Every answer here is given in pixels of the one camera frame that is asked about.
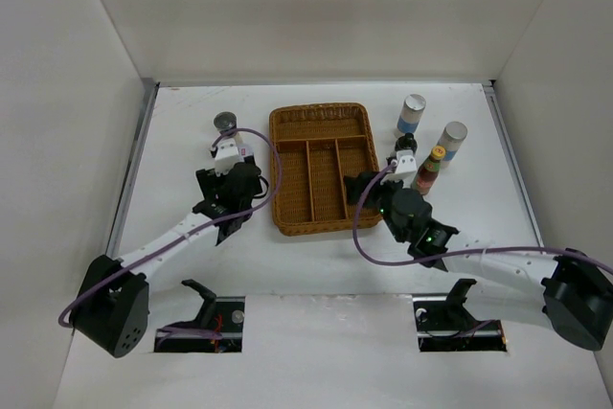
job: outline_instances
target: white table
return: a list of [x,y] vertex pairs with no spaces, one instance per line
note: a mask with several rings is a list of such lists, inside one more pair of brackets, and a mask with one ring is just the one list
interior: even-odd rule
[[[481,85],[344,83],[161,89],[119,254],[168,230],[201,199],[194,172],[213,164],[208,148],[217,112],[233,111],[239,125],[267,133],[277,107],[360,102],[383,165],[410,93],[428,101],[416,133],[418,162],[447,122],[468,127],[460,152],[427,196],[434,218],[500,244],[536,244]],[[268,171],[265,145],[244,139]],[[407,245],[395,243],[382,223],[360,236],[374,256],[407,257]],[[57,407],[99,407],[102,396],[104,405],[160,408],[172,401],[215,408],[610,407],[593,354],[544,329],[507,323],[509,353],[419,353],[410,299],[392,294],[446,291],[458,277],[371,265],[355,252],[349,231],[285,237],[270,210],[262,210],[202,255],[177,285],[183,278],[217,295],[248,295],[244,352],[151,355],[155,327],[199,308],[197,296],[178,287],[152,297],[148,335],[121,360],[77,334]],[[308,296],[288,296],[297,294]],[[338,294],[375,296],[322,296]],[[345,340],[353,333],[354,341]]]

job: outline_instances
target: plastic organizer tray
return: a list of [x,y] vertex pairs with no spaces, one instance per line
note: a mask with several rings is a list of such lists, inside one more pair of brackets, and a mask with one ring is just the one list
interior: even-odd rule
[[[270,139],[281,155],[283,181],[273,202],[273,222],[284,235],[352,228],[355,206],[345,199],[343,177],[378,171],[368,113],[355,102],[295,105],[270,113]],[[271,158],[271,187],[277,166]],[[363,210],[358,226],[381,217]]]

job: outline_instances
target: tray divider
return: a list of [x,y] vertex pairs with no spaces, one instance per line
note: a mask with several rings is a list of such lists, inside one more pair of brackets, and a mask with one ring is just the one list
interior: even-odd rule
[[315,205],[313,204],[313,179],[310,171],[310,145],[308,141],[306,144],[306,171],[308,175],[308,199],[310,200],[310,220],[315,222]]
[[343,212],[345,213],[345,219],[352,219],[352,216],[349,216],[349,210],[347,209],[347,198],[346,198],[347,191],[345,190],[345,181],[343,180],[343,167],[341,167],[341,152],[338,148],[338,139],[334,139],[334,147],[336,149],[336,165],[338,166],[338,180],[341,181],[341,191],[343,191],[342,192],[343,196],[341,196],[341,201],[343,203]]

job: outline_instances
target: can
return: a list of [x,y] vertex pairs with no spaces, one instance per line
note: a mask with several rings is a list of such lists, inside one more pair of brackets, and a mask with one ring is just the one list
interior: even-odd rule
[[423,109],[425,109],[425,98],[422,95],[409,95],[404,99],[397,123],[399,136],[406,133],[415,133],[420,124]]
[[456,153],[460,149],[462,142],[468,134],[468,128],[462,122],[449,122],[443,130],[441,139],[437,143],[439,146],[443,146],[446,154],[441,161],[441,168],[447,168],[449,162],[455,157]]

